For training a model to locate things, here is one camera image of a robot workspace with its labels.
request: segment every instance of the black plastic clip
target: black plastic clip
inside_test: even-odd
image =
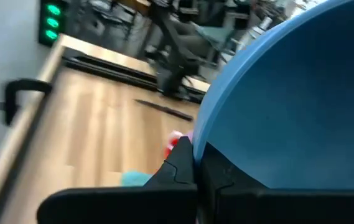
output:
[[[52,90],[52,85],[40,80],[32,80],[23,78],[20,80],[14,80],[6,83],[4,90],[4,112],[5,112],[5,123],[6,125],[11,125],[12,120],[18,109],[17,104],[17,92],[21,90],[34,90],[44,93],[46,96]]]

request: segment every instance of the blue bowl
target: blue bowl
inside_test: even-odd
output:
[[[270,188],[354,189],[354,0],[329,0],[240,51],[193,134]]]

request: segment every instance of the light wood tabletop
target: light wood tabletop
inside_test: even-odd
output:
[[[61,35],[39,80],[49,82],[65,47],[154,75],[143,61]],[[208,84],[192,79],[206,91]],[[37,111],[41,93],[19,110],[0,147],[0,188]],[[193,123],[140,105],[142,99],[196,118],[199,105],[69,68],[60,71],[0,223],[36,223],[35,213],[50,194],[71,187],[120,185],[123,172],[153,174],[164,160],[172,130],[187,132]]]
[[[151,3],[147,0],[117,0],[118,3],[123,4],[131,9],[137,10],[142,15],[146,16]]]

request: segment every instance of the green led indicator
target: green led indicator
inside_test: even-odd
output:
[[[58,34],[52,30],[46,30],[45,35],[51,40],[55,40],[58,37]]]
[[[47,18],[47,24],[50,25],[53,28],[58,28],[59,27],[58,21],[56,21],[53,18]]]
[[[60,9],[57,6],[54,6],[53,4],[49,4],[47,6],[48,11],[50,11],[52,14],[59,16],[60,15]]]

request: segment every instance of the black chair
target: black chair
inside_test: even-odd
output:
[[[249,14],[250,6],[246,5]],[[176,96],[184,98],[182,80],[187,74],[197,74],[198,68],[202,64],[208,63],[206,58],[200,58],[189,51],[178,38],[178,33],[170,22],[169,6],[153,2],[149,8],[149,18],[161,30],[163,37],[171,47],[172,58],[162,56],[155,59],[154,68],[157,70],[159,89],[165,96]],[[208,20],[208,25],[222,26],[217,19],[224,15],[225,11],[217,12]]]

